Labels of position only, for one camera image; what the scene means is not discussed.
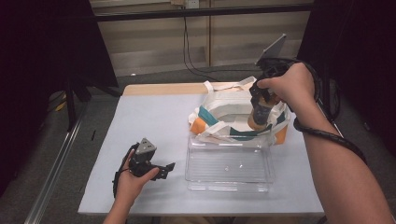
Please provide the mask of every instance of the orange object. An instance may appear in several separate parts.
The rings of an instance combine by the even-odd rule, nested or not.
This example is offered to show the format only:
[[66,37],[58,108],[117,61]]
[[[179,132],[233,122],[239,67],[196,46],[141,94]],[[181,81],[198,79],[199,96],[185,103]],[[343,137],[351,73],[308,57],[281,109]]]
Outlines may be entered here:
[[279,132],[277,132],[275,134],[276,137],[276,145],[280,145],[283,144],[285,142],[286,139],[286,132],[288,131],[288,125],[286,125],[282,130],[280,130]]
[[203,133],[205,131],[206,123],[203,119],[197,118],[191,125],[190,131],[195,134]]

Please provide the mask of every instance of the white wall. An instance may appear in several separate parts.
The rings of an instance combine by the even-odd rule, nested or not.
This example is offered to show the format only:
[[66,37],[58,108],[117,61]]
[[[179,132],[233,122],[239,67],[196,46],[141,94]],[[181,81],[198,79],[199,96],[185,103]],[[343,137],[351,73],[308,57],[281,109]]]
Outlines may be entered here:
[[[96,14],[177,9],[170,1],[134,5],[98,7],[120,1],[91,0]],[[310,3],[312,0],[201,0],[200,7],[248,7]],[[309,12],[267,13],[187,18],[191,57],[197,67],[231,63],[254,63],[262,50],[281,34],[288,35],[282,56],[297,55]],[[131,73],[183,68],[182,18],[141,21],[100,22],[107,50],[117,76]]]

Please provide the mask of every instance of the teal stripe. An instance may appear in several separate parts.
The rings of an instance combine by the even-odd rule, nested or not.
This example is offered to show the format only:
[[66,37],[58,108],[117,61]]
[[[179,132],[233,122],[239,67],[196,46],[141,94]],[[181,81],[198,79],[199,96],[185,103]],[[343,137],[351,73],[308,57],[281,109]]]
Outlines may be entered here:
[[[204,122],[207,125],[209,125],[209,126],[213,126],[213,125],[215,125],[216,123],[219,122],[203,106],[199,107],[198,117],[203,119]],[[277,124],[279,124],[279,123],[281,123],[281,122],[283,122],[285,120],[286,120],[286,114],[285,114],[285,112],[282,112],[282,114],[280,114],[280,116],[276,119],[276,122],[277,122]],[[269,124],[262,131],[244,131],[244,132],[239,132],[238,130],[236,130],[235,128],[232,127],[230,129],[230,135],[231,136],[233,136],[233,135],[235,135],[235,136],[245,136],[245,137],[237,137],[237,138],[235,138],[235,140],[248,141],[248,140],[252,140],[254,137],[258,136],[259,133],[263,133],[263,132],[267,132],[267,131],[271,130],[271,128],[272,128],[272,124]]]
[[207,111],[203,106],[199,107],[199,112],[198,112],[198,117],[204,120],[204,122],[209,125],[215,125],[217,122],[219,122],[209,111]]

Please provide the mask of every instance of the electrical outlet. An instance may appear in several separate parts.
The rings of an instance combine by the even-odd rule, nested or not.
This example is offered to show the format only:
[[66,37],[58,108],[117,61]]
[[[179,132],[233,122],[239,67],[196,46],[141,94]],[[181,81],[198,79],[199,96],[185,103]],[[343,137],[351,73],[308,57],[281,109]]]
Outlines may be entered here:
[[186,8],[199,8],[199,0],[187,0]]

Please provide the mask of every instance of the person's right hand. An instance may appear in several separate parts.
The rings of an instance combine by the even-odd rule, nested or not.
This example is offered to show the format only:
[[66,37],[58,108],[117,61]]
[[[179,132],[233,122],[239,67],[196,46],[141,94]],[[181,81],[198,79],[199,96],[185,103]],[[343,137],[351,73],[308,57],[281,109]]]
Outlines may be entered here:
[[315,102],[314,79],[303,63],[295,63],[281,77],[260,80],[257,86],[272,89],[294,111],[304,109],[307,103]]

